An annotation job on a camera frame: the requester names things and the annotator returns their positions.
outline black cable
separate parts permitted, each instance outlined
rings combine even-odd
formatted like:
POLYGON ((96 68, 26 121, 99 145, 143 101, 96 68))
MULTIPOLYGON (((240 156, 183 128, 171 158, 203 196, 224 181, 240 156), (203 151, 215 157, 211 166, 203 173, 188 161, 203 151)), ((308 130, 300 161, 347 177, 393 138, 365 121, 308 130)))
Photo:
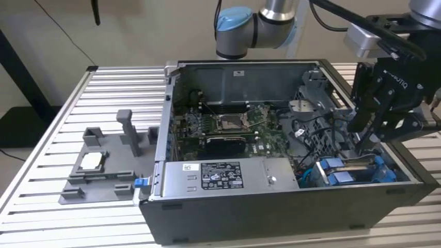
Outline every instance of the black cable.
POLYGON ((68 33, 65 32, 65 30, 62 28, 60 24, 56 22, 56 20, 52 18, 52 16, 50 15, 50 13, 47 12, 47 10, 44 9, 44 7, 42 6, 42 4, 39 3, 38 0, 34 0, 35 3, 40 6, 42 10, 44 11, 44 13, 47 14, 47 16, 51 18, 51 20, 54 21, 54 23, 58 25, 58 27, 62 29, 63 33, 67 35, 68 39, 71 40, 72 44, 76 46, 76 48, 81 51, 81 53, 84 54, 84 56, 88 57, 89 61, 92 62, 92 64, 96 66, 96 63, 93 62, 93 60, 91 59, 91 57, 88 56, 88 54, 83 51, 83 49, 75 44, 71 36, 68 35, 68 33))
POLYGON ((221 12, 223 7, 223 0, 217 0, 217 6, 215 11, 215 20, 213 20, 213 28, 215 28, 215 40, 217 39, 217 20, 219 20, 219 14, 221 12))
POLYGON ((353 13, 352 11, 328 0, 309 0, 309 2, 312 2, 316 6, 321 7, 324 10, 333 13, 336 16, 344 18, 360 28, 377 35, 389 45, 401 48, 401 51, 408 55, 412 55, 421 61, 427 60, 427 53, 416 44, 403 39, 391 30, 371 22, 359 14, 353 13))
POLYGON ((311 12, 319 22, 319 24, 329 31, 333 31, 333 32, 347 32, 348 31, 348 28, 347 27, 332 27, 329 26, 320 18, 319 14, 317 14, 317 11, 316 11, 316 8, 315 8, 315 4, 312 2, 309 2, 309 7, 311 7, 311 12))
POLYGON ((14 156, 14 155, 7 154, 6 151, 3 151, 2 149, 0 149, 0 152, 2 152, 4 155, 7 155, 8 157, 14 158, 14 159, 19 159, 19 160, 23 161, 23 162, 27 161, 27 160, 24 160, 24 159, 22 159, 22 158, 16 157, 16 156, 14 156))

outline blue tab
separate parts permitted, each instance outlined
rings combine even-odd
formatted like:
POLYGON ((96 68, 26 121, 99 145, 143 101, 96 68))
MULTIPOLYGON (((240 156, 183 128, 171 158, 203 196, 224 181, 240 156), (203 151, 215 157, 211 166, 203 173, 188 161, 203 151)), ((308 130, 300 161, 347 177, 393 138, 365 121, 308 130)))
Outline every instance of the blue tab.
POLYGON ((143 178, 136 178, 133 186, 135 186, 136 188, 143 187, 143 186, 144 186, 144 181, 148 182, 148 180, 144 180, 143 178))
POLYGON ((244 25, 252 18, 252 9, 248 7, 232 7, 219 13, 217 31, 232 30, 244 25))

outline floor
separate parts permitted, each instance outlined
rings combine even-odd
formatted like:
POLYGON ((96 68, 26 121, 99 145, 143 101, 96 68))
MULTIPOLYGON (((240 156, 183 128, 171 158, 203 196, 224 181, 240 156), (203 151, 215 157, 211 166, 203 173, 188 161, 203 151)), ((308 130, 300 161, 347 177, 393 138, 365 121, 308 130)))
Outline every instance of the floor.
MULTIPOLYGON (((6 153, 14 155, 22 159, 27 159, 34 148, 11 148, 3 149, 6 153)), ((23 166, 23 161, 14 159, 0 153, 0 195, 3 195, 10 183, 23 166)))

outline metal frame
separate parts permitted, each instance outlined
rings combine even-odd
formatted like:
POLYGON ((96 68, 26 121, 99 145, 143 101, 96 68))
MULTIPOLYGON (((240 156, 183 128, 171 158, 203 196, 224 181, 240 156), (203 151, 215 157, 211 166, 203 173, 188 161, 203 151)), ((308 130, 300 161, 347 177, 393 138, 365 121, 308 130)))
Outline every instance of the metal frame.
MULTIPOLYGON (((333 66, 352 84, 356 64, 333 66)), ((164 92, 163 71, 163 67, 131 67, 99 68, 99 77, 87 73, 2 197, 0 204, 7 206, 0 215, 4 247, 160 247, 132 201, 63 206, 58 199, 83 146, 84 126, 95 123, 104 128, 104 133, 121 133, 123 129, 112 122, 121 108, 133 110, 137 130, 159 122, 163 100, 155 99, 163 97, 152 95, 164 92)), ((427 135, 404 145, 441 182, 441 135, 427 135)), ((396 209, 371 230, 233 240, 216 242, 211 247, 435 248, 441 246, 440 223, 441 188, 416 206, 396 209)))

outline label sticker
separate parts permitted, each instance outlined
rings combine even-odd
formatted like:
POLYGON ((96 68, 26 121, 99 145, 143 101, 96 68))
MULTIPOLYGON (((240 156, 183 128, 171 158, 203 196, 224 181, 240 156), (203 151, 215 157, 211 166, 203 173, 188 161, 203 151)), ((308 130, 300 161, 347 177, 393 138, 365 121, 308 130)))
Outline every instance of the label sticker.
POLYGON ((295 136, 296 137, 301 136, 304 134, 304 132, 305 132, 304 129, 299 129, 295 133, 295 136))
POLYGON ((199 171, 199 164, 183 164, 183 170, 184 171, 199 171))
POLYGON ((243 171, 239 162, 201 163, 204 190, 241 189, 243 171))

